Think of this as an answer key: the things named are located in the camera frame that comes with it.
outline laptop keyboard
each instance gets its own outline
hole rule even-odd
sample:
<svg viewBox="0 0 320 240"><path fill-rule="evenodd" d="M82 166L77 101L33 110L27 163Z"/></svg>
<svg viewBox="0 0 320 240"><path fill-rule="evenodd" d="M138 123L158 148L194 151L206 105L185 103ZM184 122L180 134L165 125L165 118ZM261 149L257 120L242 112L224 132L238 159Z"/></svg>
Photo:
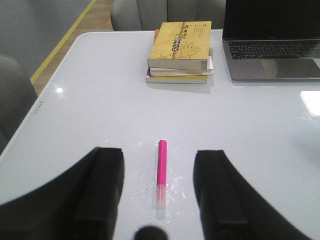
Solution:
<svg viewBox="0 0 320 240"><path fill-rule="evenodd" d="M229 41L234 60L319 59L320 40Z"/></svg>

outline book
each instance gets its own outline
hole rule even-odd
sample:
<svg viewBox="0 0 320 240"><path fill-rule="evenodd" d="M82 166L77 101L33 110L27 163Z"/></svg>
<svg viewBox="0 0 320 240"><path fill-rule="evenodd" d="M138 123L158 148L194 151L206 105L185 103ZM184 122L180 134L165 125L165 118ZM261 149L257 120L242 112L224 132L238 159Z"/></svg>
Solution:
<svg viewBox="0 0 320 240"><path fill-rule="evenodd" d="M163 22L148 67L206 70L210 36L211 21Z"/></svg>
<svg viewBox="0 0 320 240"><path fill-rule="evenodd" d="M146 74L145 80L147 83L158 84L206 84L207 75L174 75L174 76L151 76L150 68Z"/></svg>
<svg viewBox="0 0 320 240"><path fill-rule="evenodd" d="M198 69L172 69L172 68L150 68L150 75L156 76L200 76L200 75L212 75L213 74L213 62L211 55L208 56L208 63L206 70Z"/></svg>

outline gray chair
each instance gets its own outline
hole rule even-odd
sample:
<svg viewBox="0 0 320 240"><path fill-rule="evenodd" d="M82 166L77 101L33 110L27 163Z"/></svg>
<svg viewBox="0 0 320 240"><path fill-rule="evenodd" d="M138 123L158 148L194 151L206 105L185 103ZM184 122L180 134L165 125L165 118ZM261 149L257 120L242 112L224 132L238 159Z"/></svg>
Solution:
<svg viewBox="0 0 320 240"><path fill-rule="evenodd" d="M0 54L0 154L36 99L26 71L13 58Z"/></svg>
<svg viewBox="0 0 320 240"><path fill-rule="evenodd" d="M162 22L212 21L222 29L226 0L114 0L110 12L114 31L154 30Z"/></svg>

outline laptop screen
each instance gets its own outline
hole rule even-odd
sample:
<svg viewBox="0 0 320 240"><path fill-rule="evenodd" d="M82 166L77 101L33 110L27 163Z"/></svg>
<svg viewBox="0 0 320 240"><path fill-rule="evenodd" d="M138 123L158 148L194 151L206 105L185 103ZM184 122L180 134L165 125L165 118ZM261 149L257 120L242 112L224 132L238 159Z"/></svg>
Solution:
<svg viewBox="0 0 320 240"><path fill-rule="evenodd" d="M320 38L320 0L226 0L225 40Z"/></svg>

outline laptop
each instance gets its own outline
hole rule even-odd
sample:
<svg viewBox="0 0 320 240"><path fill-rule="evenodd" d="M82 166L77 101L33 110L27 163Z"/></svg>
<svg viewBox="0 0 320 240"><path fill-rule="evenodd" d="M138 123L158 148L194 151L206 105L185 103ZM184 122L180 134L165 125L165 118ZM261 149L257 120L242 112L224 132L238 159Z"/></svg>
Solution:
<svg viewBox="0 0 320 240"><path fill-rule="evenodd" d="M318 81L320 0L226 0L222 43L235 81Z"/></svg>

